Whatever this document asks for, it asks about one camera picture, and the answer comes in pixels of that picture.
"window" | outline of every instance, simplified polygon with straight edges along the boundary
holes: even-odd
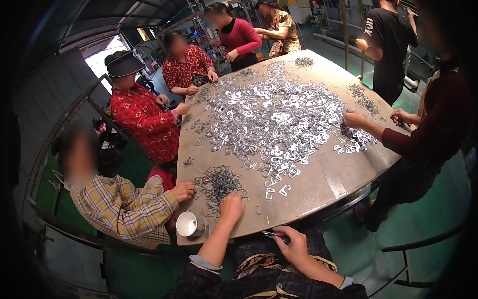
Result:
[[[149,36],[146,34],[146,31],[143,28],[136,28],[136,30],[138,30],[144,42],[147,42],[150,40]]]

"red patterned jacket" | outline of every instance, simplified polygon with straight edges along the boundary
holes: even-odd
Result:
[[[178,155],[179,128],[174,110],[159,108],[156,96],[135,83],[132,90],[112,89],[111,115],[120,126],[126,128],[151,159],[166,163]]]

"hair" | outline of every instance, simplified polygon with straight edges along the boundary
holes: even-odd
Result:
[[[126,50],[121,50],[121,51],[116,51],[113,54],[110,54],[105,57],[105,65],[109,65],[111,61],[120,58],[121,56],[125,55],[129,51]]]
[[[232,6],[229,5],[227,2],[221,3],[212,3],[204,10],[204,13],[214,12],[216,14],[220,14],[225,11],[230,17],[232,17]]]
[[[71,122],[63,132],[63,135],[53,139],[51,143],[51,153],[53,156],[58,155],[58,168],[61,173],[65,174],[64,160],[73,150],[76,138],[81,134],[85,134],[89,143],[95,165],[99,165],[99,142],[96,132],[91,124],[85,120],[76,120]]]
[[[169,33],[166,33],[163,36],[163,43],[164,43],[164,46],[166,47],[166,49],[169,49],[171,47],[171,45],[173,44],[173,42],[178,37],[183,37],[184,38],[184,36],[178,30],[173,30]]]

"hand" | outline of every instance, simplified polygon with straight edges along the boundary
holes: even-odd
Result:
[[[221,46],[221,42],[220,42],[220,41],[216,41],[216,40],[212,40],[212,41],[211,41],[211,46],[212,46],[213,48],[220,47],[220,46]]]
[[[408,112],[405,112],[402,108],[400,108],[400,109],[395,109],[394,111],[392,111],[390,118],[393,120],[393,122],[397,126],[400,127],[402,125],[402,122],[415,123],[417,116],[410,114]]]
[[[186,89],[187,89],[187,91],[186,91],[187,96],[195,95],[199,91],[199,88],[197,88],[197,86],[194,86],[194,85],[191,85],[190,87],[188,87]]]
[[[360,112],[356,110],[342,111],[342,114],[344,115],[345,124],[349,128],[361,129],[363,123],[368,121]]]
[[[166,104],[169,104],[169,99],[168,97],[165,95],[165,94],[160,94],[157,98],[156,98],[156,103],[160,104],[160,105],[166,105]]]
[[[369,48],[367,41],[361,38],[355,40],[355,45],[362,51],[366,51]]]
[[[174,194],[174,196],[176,196],[178,202],[183,202],[193,197],[195,189],[196,188],[194,187],[192,182],[185,182],[177,184],[174,188],[171,189],[171,192]]]
[[[413,18],[415,16],[415,14],[413,13],[413,11],[410,9],[410,7],[407,7],[407,15],[409,18]]]
[[[310,256],[307,252],[307,236],[303,233],[299,233],[295,229],[289,226],[278,226],[272,228],[272,230],[278,235],[273,237],[277,246],[281,250],[284,257],[295,267],[303,263],[307,263]],[[287,236],[291,239],[291,242],[286,245],[281,237]]]
[[[211,82],[217,82],[217,74],[213,69],[207,71],[207,76],[209,77],[209,80],[211,80]]]
[[[244,213],[246,204],[242,200],[242,193],[233,191],[224,197],[221,202],[221,218],[234,226]]]
[[[186,115],[189,112],[191,105],[185,103],[179,103],[179,105],[174,109],[176,110],[177,115]]]
[[[228,54],[226,55],[226,60],[229,62],[232,62],[234,61],[234,59],[236,59],[237,56],[239,56],[239,52],[236,49],[234,49],[228,52]]]

